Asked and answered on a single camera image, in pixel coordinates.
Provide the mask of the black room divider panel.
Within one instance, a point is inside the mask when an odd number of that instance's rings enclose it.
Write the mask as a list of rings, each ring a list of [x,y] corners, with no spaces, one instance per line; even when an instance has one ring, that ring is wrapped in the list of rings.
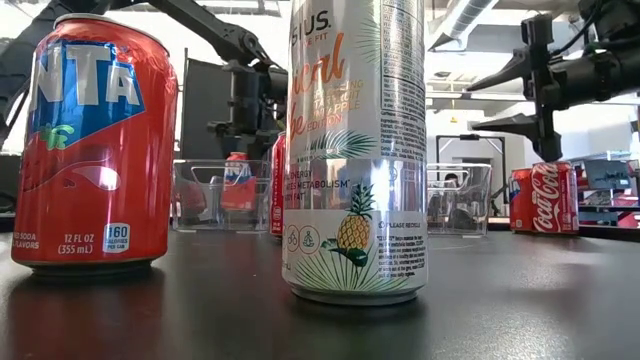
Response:
[[[185,49],[179,157],[225,159],[238,151],[239,139],[220,137],[209,130],[212,122],[229,122],[231,73],[220,65],[192,59]]]

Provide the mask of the person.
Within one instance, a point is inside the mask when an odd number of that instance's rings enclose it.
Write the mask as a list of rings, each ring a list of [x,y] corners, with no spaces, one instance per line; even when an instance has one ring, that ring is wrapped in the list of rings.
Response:
[[[428,216],[434,222],[439,222],[449,229],[476,230],[477,222],[473,219],[466,203],[458,191],[448,191],[448,188],[458,188],[459,178],[454,173],[445,175],[442,181],[429,184]]]

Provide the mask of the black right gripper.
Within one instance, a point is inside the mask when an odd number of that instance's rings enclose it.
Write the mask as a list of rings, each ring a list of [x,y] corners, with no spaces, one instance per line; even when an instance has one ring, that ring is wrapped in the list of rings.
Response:
[[[540,158],[546,162],[556,161],[562,157],[562,151],[561,136],[554,130],[553,113],[612,98],[614,84],[620,78],[620,59],[615,53],[604,51],[574,60],[554,60],[548,51],[553,36],[547,15],[524,20],[521,31],[526,48],[515,49],[500,71],[466,90],[478,91],[523,77],[524,95],[535,103],[535,114],[518,113],[479,122],[471,128],[524,136],[532,142]]]

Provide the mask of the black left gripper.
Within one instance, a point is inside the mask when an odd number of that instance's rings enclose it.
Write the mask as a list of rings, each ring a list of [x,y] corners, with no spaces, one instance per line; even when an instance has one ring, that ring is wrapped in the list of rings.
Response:
[[[218,136],[244,136],[250,160],[261,160],[286,128],[288,73],[278,65],[241,65],[232,60],[222,67],[231,74],[229,119],[211,121],[207,130]]]

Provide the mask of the silver ceiling duct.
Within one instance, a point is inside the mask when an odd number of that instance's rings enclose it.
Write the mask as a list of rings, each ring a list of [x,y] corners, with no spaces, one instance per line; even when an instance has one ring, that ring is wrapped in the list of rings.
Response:
[[[451,0],[446,13],[437,23],[429,50],[461,40],[478,25],[481,16],[490,12],[499,0]]]

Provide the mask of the red Coca-Cola can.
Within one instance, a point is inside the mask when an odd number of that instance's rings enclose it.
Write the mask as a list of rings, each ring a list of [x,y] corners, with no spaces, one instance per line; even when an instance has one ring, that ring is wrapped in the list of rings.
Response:
[[[273,236],[283,234],[283,205],[284,205],[284,170],[286,160],[286,133],[278,134],[271,153],[271,197],[269,229]]]
[[[575,169],[569,162],[536,163],[531,173],[533,230],[577,235],[578,195]]]

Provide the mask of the black metal frame stand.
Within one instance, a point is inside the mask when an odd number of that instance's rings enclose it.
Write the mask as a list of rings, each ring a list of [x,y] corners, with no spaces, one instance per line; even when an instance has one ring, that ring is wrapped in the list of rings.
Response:
[[[472,163],[480,160],[492,167],[490,205],[493,216],[505,216],[503,206],[508,204],[506,139],[504,136],[437,135],[435,137],[437,163]]]

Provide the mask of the red Fanta soda can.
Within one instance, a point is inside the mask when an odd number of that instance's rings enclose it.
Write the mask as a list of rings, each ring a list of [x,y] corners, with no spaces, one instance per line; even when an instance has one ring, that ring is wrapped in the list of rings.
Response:
[[[533,231],[531,168],[515,169],[509,178],[510,228],[514,232]]]
[[[37,46],[12,259],[148,264],[167,250],[178,82],[165,46],[67,14]]]
[[[253,211],[255,209],[256,177],[248,155],[231,152],[225,161],[221,205],[226,210]]]

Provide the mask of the cluttered shelf rack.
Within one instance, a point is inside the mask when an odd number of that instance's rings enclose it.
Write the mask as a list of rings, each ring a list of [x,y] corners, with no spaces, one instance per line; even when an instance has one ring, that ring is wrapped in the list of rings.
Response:
[[[581,226],[640,229],[640,160],[628,151],[574,158]]]

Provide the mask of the clear plastic bin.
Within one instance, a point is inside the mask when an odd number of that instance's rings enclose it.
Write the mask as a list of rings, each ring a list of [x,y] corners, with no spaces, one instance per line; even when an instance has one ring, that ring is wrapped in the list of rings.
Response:
[[[442,181],[446,174],[454,173],[459,178],[458,188],[448,188],[448,191],[458,191],[462,196],[462,201],[467,204],[468,210],[473,219],[477,222],[476,230],[456,231],[447,228],[439,222],[434,222],[428,216],[427,225],[430,235],[455,235],[482,237],[487,233],[488,217],[490,212],[491,177],[492,167],[488,164],[473,163],[437,163],[427,166],[427,195],[429,204],[429,184],[435,181]]]
[[[264,233],[269,228],[271,165],[249,160],[256,177],[255,209],[226,210],[221,205],[226,160],[176,160],[173,164],[171,225],[176,231]]]

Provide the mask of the white Celsius drink can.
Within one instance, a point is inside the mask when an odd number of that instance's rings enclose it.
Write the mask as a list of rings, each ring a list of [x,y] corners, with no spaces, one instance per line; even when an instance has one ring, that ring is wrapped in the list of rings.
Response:
[[[294,0],[282,276],[339,305],[428,279],[423,0]]]

